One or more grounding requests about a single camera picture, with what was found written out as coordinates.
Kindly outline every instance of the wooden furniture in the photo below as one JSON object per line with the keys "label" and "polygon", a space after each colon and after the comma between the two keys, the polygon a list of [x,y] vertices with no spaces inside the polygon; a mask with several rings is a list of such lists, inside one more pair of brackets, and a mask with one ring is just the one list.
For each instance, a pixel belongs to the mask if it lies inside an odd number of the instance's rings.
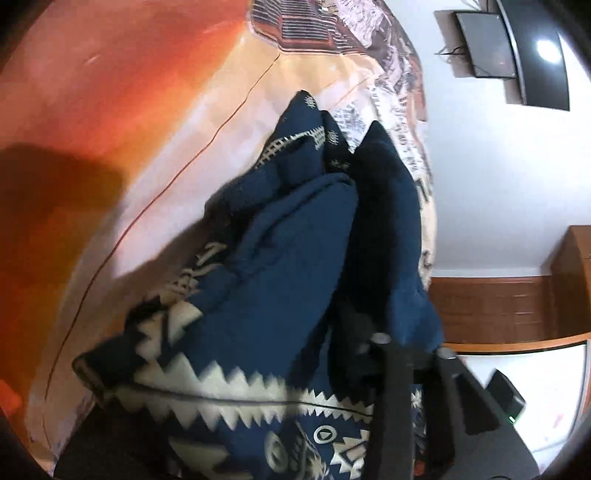
{"label": "wooden furniture", "polygon": [[591,331],[591,226],[571,226],[551,265],[554,337]]}
{"label": "wooden furniture", "polygon": [[429,291],[451,343],[509,344],[591,332],[591,226],[571,226],[551,275],[433,278]]}
{"label": "wooden furniture", "polygon": [[553,338],[549,276],[433,278],[429,295],[449,342],[512,343]]}

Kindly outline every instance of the wooden cabinet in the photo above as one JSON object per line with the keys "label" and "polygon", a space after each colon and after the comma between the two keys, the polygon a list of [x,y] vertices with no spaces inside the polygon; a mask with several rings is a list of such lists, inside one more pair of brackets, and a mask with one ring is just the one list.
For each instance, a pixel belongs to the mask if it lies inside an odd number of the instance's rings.
{"label": "wooden cabinet", "polygon": [[571,226],[551,266],[556,305],[553,336],[591,331],[591,226]]}

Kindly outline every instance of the snowflake pattern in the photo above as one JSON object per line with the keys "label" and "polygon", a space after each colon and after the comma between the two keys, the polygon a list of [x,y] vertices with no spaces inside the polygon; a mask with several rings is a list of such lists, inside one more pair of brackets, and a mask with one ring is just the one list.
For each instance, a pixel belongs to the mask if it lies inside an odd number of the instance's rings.
{"label": "snowflake pattern", "polygon": [[312,95],[308,95],[304,101],[306,102],[306,105],[309,106],[310,108],[316,108],[316,100],[314,100],[314,97],[312,97]]}
{"label": "snowflake pattern", "polygon": [[338,145],[339,144],[339,136],[337,135],[337,133],[334,130],[330,130],[327,134],[326,134],[326,139],[332,143],[333,145]]}
{"label": "snowflake pattern", "polygon": [[416,389],[414,393],[410,394],[410,402],[413,408],[422,408],[423,407],[423,392],[419,389]]}

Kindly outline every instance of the white geometric pattern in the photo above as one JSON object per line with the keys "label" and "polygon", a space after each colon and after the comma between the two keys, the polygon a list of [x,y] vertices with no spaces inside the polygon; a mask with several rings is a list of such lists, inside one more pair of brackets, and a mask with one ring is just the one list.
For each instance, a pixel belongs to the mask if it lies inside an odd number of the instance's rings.
{"label": "white geometric pattern", "polygon": [[134,380],[158,391],[119,387],[114,393],[126,410],[137,411],[146,406],[156,421],[163,421],[172,412],[186,429],[197,416],[214,431],[220,418],[233,430],[238,419],[250,428],[253,421],[261,425],[264,419],[270,424],[274,419],[283,421],[285,416],[296,414],[342,416],[345,420],[353,417],[369,423],[374,412],[373,405],[366,407],[363,402],[353,404],[348,398],[339,401],[334,395],[326,398],[324,392],[291,388],[285,380],[272,375],[264,380],[255,373],[247,380],[235,368],[226,378],[216,362],[197,377],[182,353],[165,370],[157,361],[149,362],[135,374]]}
{"label": "white geometric pattern", "polygon": [[285,147],[291,145],[294,141],[303,137],[312,137],[312,139],[314,140],[314,148],[316,150],[319,150],[320,147],[324,145],[325,141],[324,127],[316,127],[312,130],[306,130],[305,132],[290,135],[289,137],[276,138],[269,145],[267,145],[265,150],[263,150],[259,160],[256,163],[256,166],[266,163]]}
{"label": "white geometric pattern", "polygon": [[187,442],[176,438],[168,440],[179,458],[193,471],[199,472],[210,480],[252,480],[248,472],[217,473],[216,467],[228,456],[223,446]]}
{"label": "white geometric pattern", "polygon": [[[179,301],[173,304],[168,310],[168,341],[173,343],[179,340],[183,335],[184,327],[202,316],[201,310],[192,303]],[[135,352],[148,362],[160,355],[162,322],[165,317],[165,312],[156,312],[137,326],[137,329],[145,335],[145,338],[138,342]]]}
{"label": "white geometric pattern", "polygon": [[362,443],[369,440],[369,430],[360,430],[359,432],[361,434],[360,439],[343,437],[344,443],[334,442],[332,444],[335,454],[330,464],[340,465],[339,473],[349,472],[349,480],[355,480],[361,476],[361,470],[365,463],[366,450],[365,445],[362,445]]}

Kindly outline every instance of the bed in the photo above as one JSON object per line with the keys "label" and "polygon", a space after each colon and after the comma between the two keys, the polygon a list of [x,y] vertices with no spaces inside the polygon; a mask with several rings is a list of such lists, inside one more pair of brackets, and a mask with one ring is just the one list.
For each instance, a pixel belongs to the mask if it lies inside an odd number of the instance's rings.
{"label": "bed", "polygon": [[0,71],[0,380],[36,457],[92,406],[73,358],[121,330],[207,232],[207,200],[248,171],[298,90],[353,150],[373,120],[436,216],[421,63],[383,0],[56,0]]}

